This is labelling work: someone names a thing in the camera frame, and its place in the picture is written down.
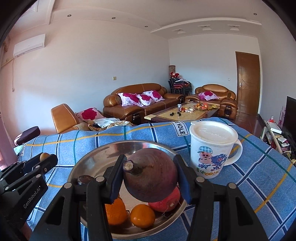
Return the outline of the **pink electric kettle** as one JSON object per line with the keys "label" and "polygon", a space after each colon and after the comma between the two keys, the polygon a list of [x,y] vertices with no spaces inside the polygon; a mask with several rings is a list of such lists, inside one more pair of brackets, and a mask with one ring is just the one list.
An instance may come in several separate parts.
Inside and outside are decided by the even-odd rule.
{"label": "pink electric kettle", "polygon": [[0,151],[1,151],[1,170],[14,164],[17,161],[17,155],[11,145],[11,141],[6,132],[4,122],[0,119]]}

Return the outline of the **large rough tangerine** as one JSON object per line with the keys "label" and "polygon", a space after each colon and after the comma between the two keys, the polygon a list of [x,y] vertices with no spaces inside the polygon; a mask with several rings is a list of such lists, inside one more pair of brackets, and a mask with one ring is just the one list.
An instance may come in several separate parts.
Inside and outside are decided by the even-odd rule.
{"label": "large rough tangerine", "polygon": [[105,204],[105,209],[109,225],[121,225],[128,219],[125,204],[120,197],[112,204]]}

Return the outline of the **yellow-green kiwi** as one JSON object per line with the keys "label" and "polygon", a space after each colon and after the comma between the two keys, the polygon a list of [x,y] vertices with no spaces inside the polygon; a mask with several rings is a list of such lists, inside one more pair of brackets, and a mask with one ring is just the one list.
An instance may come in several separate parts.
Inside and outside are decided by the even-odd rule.
{"label": "yellow-green kiwi", "polygon": [[48,154],[48,153],[41,153],[40,162],[46,160],[46,158],[48,158],[49,156],[50,156],[50,154]]}

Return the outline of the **brown wooden door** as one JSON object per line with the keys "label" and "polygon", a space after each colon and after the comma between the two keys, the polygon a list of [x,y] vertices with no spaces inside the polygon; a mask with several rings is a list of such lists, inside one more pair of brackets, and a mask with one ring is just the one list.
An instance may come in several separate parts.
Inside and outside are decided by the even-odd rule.
{"label": "brown wooden door", "polygon": [[256,116],[260,100],[259,56],[235,52],[237,66],[237,103],[240,113]]}

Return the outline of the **purple passion fruit with stem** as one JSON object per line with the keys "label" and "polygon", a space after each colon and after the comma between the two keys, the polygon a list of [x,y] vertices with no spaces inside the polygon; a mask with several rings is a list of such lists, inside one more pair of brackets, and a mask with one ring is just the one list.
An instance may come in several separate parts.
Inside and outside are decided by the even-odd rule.
{"label": "purple passion fruit with stem", "polygon": [[177,186],[178,172],[171,157],[162,150],[136,151],[122,165],[127,191],[142,202],[158,202]]}

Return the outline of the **floral cushion right on sofa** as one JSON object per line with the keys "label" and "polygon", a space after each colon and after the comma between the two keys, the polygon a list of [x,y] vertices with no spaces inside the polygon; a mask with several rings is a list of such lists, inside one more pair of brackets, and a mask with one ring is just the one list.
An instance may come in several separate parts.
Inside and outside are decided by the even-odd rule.
{"label": "floral cushion right on sofa", "polygon": [[156,90],[145,91],[141,94],[137,94],[137,97],[143,106],[149,106],[153,103],[164,100],[164,98]]}

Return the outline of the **pink pomegranate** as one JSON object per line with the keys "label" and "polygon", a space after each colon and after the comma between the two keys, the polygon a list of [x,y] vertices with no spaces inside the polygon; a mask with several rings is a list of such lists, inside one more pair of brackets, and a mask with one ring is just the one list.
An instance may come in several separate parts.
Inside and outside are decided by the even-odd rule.
{"label": "pink pomegranate", "polygon": [[180,190],[178,187],[175,187],[173,192],[165,199],[158,202],[149,202],[148,205],[154,211],[162,213],[169,212],[179,204],[180,197]]}

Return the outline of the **stacked dark chairs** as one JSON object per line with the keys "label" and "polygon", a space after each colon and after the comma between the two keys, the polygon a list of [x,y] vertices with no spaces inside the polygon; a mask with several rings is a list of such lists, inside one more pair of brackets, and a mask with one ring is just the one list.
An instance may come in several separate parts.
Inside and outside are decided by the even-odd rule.
{"label": "stacked dark chairs", "polygon": [[182,94],[184,96],[192,94],[191,82],[183,79],[179,73],[171,72],[168,83],[171,93]]}

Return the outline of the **brown leather three-seat sofa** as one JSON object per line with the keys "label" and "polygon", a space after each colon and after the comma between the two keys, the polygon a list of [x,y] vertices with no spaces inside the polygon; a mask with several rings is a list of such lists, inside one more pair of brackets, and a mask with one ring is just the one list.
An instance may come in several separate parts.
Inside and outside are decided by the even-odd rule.
{"label": "brown leather three-seat sofa", "polygon": [[103,115],[139,124],[145,116],[176,106],[182,94],[168,93],[157,83],[128,85],[114,90],[103,101]]}

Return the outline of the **floral cushion on sofa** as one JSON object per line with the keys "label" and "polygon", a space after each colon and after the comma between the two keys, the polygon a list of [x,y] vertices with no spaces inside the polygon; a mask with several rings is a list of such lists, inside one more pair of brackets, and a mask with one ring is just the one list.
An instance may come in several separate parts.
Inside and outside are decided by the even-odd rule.
{"label": "floral cushion on sofa", "polygon": [[145,91],[141,94],[137,94],[137,97],[143,106],[149,106],[153,103],[164,100],[164,98],[156,90]]}
{"label": "floral cushion on sofa", "polygon": [[135,105],[139,107],[143,107],[143,104],[138,99],[137,95],[135,93],[118,93],[120,99],[121,99],[121,105],[122,106],[129,106],[129,105]]}

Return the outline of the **white air conditioner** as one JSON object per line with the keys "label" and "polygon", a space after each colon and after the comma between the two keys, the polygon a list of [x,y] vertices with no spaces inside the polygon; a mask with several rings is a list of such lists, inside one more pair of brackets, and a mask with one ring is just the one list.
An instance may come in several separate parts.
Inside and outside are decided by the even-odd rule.
{"label": "white air conditioner", "polygon": [[46,34],[41,34],[15,44],[13,51],[14,57],[20,57],[23,54],[44,48],[45,39]]}

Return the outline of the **tv stand with clutter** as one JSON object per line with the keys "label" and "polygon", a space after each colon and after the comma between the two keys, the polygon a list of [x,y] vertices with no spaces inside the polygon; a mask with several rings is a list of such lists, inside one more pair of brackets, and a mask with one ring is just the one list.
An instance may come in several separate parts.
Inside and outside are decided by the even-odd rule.
{"label": "tv stand with clutter", "polygon": [[295,141],[288,132],[281,129],[273,116],[268,120],[264,120],[264,128],[260,139],[289,159],[295,166]]}

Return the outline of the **floral cushion left on sofa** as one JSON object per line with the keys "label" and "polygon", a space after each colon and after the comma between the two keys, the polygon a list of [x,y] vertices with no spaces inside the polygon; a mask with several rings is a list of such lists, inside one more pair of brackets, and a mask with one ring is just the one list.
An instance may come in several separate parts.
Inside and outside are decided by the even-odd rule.
{"label": "floral cushion left on sofa", "polygon": [[138,99],[137,95],[135,93],[118,93],[120,99],[121,99],[121,105],[122,106],[129,106],[129,105],[135,105],[139,107],[143,107],[143,104]]}

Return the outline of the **white cartoon pig mug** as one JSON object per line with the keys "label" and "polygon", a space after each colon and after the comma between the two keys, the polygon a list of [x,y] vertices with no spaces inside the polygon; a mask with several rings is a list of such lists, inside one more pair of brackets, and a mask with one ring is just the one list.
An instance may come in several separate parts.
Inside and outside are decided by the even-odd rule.
{"label": "white cartoon pig mug", "polygon": [[198,176],[212,179],[223,167],[234,164],[243,146],[234,128],[216,121],[192,121],[190,167]]}

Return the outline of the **black television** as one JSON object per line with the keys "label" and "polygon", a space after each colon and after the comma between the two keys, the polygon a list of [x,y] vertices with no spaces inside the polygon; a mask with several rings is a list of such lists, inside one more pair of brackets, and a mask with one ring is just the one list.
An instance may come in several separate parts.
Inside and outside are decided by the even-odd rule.
{"label": "black television", "polygon": [[296,100],[287,96],[285,117],[282,129],[291,141],[295,142],[296,137]]}

